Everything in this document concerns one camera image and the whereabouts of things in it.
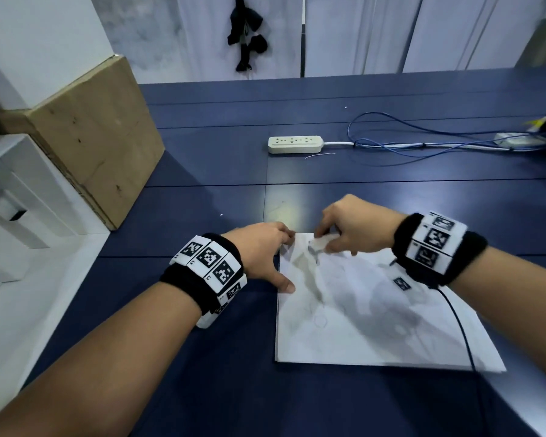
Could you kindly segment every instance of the wooden board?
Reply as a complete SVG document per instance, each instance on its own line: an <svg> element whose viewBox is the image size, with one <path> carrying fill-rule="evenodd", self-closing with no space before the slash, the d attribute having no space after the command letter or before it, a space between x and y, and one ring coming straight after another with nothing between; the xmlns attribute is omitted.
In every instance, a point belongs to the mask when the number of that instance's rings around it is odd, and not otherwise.
<svg viewBox="0 0 546 437"><path fill-rule="evenodd" d="M28 133L117 229L164 147L127 59L113 56L33 109L0 112L4 133Z"/></svg>

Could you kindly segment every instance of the person's right hand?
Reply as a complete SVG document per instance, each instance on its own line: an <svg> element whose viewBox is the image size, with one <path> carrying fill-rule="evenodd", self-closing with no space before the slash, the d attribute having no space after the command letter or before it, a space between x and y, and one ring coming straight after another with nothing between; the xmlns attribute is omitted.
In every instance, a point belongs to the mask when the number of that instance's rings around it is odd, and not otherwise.
<svg viewBox="0 0 546 437"><path fill-rule="evenodd" d="M350 250L352 255L392 248L394 233L406 218L406 214L371 204L354 195L346 195L334 202L323 214L314 236L321 237L335 225L341 235L328 242L325 251L339 253Z"/></svg>

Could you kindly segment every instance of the sheet of paper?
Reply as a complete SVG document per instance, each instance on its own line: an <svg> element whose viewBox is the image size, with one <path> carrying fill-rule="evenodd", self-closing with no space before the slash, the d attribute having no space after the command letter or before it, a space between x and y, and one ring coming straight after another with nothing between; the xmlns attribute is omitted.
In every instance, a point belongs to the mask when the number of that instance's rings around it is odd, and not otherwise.
<svg viewBox="0 0 546 437"><path fill-rule="evenodd" d="M418 284L402 291L378 253L312 255L311 233L281 250L279 271L296 286L279 294L275 358L279 362L471 369L459 325L443 296ZM475 311L443 288L463 324L479 371L504 363Z"/></svg>

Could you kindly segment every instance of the marble-patterned wall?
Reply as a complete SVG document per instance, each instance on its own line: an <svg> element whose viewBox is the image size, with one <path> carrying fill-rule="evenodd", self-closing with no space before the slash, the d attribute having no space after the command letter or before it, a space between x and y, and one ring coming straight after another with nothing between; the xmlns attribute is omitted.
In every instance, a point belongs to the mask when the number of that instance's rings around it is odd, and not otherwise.
<svg viewBox="0 0 546 437"><path fill-rule="evenodd" d="M113 51L138 83L191 81L186 33L176 0L91 0Z"/></svg>

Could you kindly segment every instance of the black wristband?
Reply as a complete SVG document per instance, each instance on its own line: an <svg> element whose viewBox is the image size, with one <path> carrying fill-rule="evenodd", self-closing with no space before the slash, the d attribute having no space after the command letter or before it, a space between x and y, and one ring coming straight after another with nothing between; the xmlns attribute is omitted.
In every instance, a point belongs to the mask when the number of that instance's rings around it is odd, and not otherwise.
<svg viewBox="0 0 546 437"><path fill-rule="evenodd" d="M467 231L463 235L463 240L453 255L447 271L445 274L439 274L406 256L412 236L422 220L422 214L413 213L400 223L394 234L393 253L396 256L396 261L406 270L411 279L430 288L438 288L451 283L487 248L487 240L483 236Z"/></svg>
<svg viewBox="0 0 546 437"><path fill-rule="evenodd" d="M240 270L238 270L234 274L234 277L229 280L229 285L221 290L222 293L223 291L226 291L226 289L233 282L237 281L244 273L243 262L241 261L239 249L237 249L234 243L230 242L221 235L206 233L202 236L210 239L211 241L217 242L221 247L231 253L241 265ZM185 265L180 265L178 263L170 265L160 277L160 282L177 286L182 291L187 293L198 304L203 315L208 312L214 313L221 307L218 301L218 295L202 277L198 276L194 271L190 270Z"/></svg>

